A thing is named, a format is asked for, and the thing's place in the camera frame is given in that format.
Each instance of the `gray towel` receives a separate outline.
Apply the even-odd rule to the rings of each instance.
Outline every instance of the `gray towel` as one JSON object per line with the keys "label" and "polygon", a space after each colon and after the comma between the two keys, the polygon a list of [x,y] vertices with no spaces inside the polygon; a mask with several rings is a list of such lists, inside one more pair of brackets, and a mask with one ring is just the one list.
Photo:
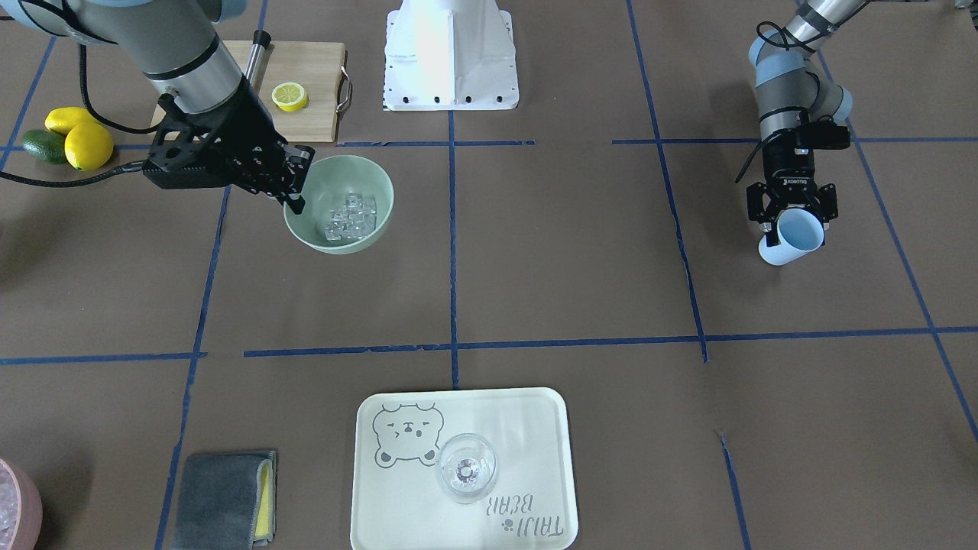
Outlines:
{"label": "gray towel", "polygon": [[188,457],[180,482],[173,550],[250,550],[262,467],[267,463],[271,468],[274,495],[275,459],[275,451]]}

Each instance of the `metal handle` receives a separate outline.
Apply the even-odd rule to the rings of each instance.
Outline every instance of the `metal handle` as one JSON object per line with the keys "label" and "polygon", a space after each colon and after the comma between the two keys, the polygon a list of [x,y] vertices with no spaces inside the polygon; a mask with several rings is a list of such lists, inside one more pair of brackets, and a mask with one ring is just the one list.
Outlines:
{"label": "metal handle", "polygon": [[346,110],[350,108],[350,102],[353,101],[353,80],[350,80],[350,75],[346,73],[346,66],[339,66],[339,72],[342,73],[342,78],[339,80],[339,89],[343,88],[343,81],[347,83],[346,86],[346,97],[343,98],[338,104],[336,104],[336,114],[342,115],[346,113]]}
{"label": "metal handle", "polygon": [[247,66],[244,69],[244,78],[247,79],[252,88],[255,84],[255,77],[258,75],[258,67],[261,65],[271,43],[271,34],[261,29],[254,32],[254,38],[251,40],[251,55],[248,57]]}

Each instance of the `bear illustration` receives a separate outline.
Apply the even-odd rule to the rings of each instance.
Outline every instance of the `bear illustration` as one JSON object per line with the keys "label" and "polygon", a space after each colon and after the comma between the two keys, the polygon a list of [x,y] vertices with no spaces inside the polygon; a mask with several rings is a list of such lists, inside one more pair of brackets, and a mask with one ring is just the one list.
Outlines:
{"label": "bear illustration", "polygon": [[430,407],[397,405],[383,408],[374,417],[374,433],[379,445],[374,459],[381,468],[390,468],[398,460],[418,460],[433,466],[438,455],[438,435],[445,425],[441,411]]}

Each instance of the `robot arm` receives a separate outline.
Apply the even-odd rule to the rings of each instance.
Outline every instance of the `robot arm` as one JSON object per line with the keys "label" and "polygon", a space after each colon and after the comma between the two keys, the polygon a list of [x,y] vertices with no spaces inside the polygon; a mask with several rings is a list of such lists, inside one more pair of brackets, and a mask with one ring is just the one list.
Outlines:
{"label": "robot arm", "polygon": [[[852,96],[829,82],[810,58],[867,3],[810,0],[784,28],[758,25],[749,55],[757,74],[765,182],[747,188],[747,215],[761,224],[770,247],[778,243],[778,217],[788,208],[807,210],[825,228],[838,216],[834,185],[815,183],[813,150],[849,147],[849,129],[837,122],[852,110]],[[762,34],[764,25],[771,29]]]}
{"label": "robot arm", "polygon": [[118,44],[160,93],[166,111],[143,173],[163,189],[264,193],[292,211],[315,151],[272,124],[211,21],[246,0],[0,0],[19,22],[84,45]]}

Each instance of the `pink bowl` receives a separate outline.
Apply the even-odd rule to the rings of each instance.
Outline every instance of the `pink bowl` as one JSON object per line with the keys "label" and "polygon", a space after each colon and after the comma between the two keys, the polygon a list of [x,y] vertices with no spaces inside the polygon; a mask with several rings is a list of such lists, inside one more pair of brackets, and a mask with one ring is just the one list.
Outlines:
{"label": "pink bowl", "polygon": [[41,495],[37,494],[33,481],[17,466],[0,459],[0,469],[10,472],[17,494],[17,522],[10,548],[32,550],[37,542],[37,533],[41,531]]}

